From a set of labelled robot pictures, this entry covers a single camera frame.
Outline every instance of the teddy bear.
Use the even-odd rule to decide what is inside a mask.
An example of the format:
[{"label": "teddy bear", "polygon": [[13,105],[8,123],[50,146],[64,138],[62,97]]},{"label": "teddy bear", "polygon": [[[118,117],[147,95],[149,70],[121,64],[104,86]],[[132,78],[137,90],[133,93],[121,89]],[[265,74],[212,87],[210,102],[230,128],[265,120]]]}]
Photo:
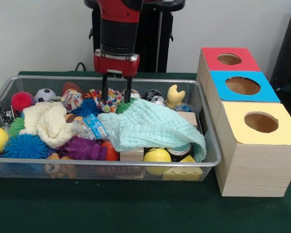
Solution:
[{"label": "teddy bear", "polygon": [[185,91],[177,91],[177,85],[172,85],[167,93],[166,105],[168,108],[173,109],[175,105],[181,104],[185,97]]},{"label": "teddy bear", "polygon": [[[57,153],[51,154],[48,159],[70,160],[67,156],[60,158]],[[77,176],[75,172],[75,165],[73,164],[45,164],[44,169],[51,178],[63,178],[67,176],[70,179],[75,179]]]}]

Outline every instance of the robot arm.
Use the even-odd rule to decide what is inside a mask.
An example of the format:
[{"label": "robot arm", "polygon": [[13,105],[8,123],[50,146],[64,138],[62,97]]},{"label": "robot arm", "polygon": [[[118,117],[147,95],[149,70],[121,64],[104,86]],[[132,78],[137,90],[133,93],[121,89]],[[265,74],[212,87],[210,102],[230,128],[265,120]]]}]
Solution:
[{"label": "robot arm", "polygon": [[143,0],[97,0],[100,7],[100,49],[95,51],[95,70],[103,74],[102,99],[108,97],[108,74],[121,74],[128,81],[124,101],[129,102],[132,78],[139,55],[134,54]]}]

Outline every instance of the metal wire basket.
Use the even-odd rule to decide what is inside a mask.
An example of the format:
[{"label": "metal wire basket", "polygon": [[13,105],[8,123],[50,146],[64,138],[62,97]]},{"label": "metal wire basket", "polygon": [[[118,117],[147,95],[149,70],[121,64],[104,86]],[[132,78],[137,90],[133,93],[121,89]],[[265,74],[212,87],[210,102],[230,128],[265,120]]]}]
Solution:
[{"label": "metal wire basket", "polygon": [[[100,89],[102,85],[102,78],[12,77],[0,90],[0,112],[11,105],[11,97],[17,92],[27,91],[34,94],[39,89],[49,88],[60,96],[62,87],[67,81],[75,82],[83,90]],[[132,88],[140,94],[150,89],[157,89],[166,98],[169,87],[174,84],[178,85],[179,90],[185,90],[186,92],[183,103],[194,106],[198,122],[197,128],[206,139],[207,156],[203,162],[154,163],[0,158],[0,177],[203,181],[211,168],[220,163],[221,153],[210,119],[205,94],[199,83],[190,80],[134,79]],[[121,91],[126,88],[126,81],[110,78],[108,79],[108,86]],[[61,175],[56,175],[55,171],[62,171]]]}]

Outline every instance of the red spiky ball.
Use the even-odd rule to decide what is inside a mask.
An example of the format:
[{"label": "red spiky ball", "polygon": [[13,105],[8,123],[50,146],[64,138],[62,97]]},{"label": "red spiky ball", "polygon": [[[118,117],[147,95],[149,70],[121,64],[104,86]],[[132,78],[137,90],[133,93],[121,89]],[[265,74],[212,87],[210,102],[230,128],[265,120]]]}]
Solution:
[{"label": "red spiky ball", "polygon": [[14,110],[22,112],[23,109],[34,105],[33,97],[28,92],[18,92],[12,96],[11,105]]}]

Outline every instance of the bottle label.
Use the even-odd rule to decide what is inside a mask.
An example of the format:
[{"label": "bottle label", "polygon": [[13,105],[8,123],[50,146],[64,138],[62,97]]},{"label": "bottle label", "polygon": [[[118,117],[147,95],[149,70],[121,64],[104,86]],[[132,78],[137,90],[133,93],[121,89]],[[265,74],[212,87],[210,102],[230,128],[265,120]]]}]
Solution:
[{"label": "bottle label", "polygon": [[98,118],[94,114],[91,114],[87,118],[85,118],[84,122],[92,129],[96,140],[108,137],[107,131],[103,127],[100,120],[98,120]]}]

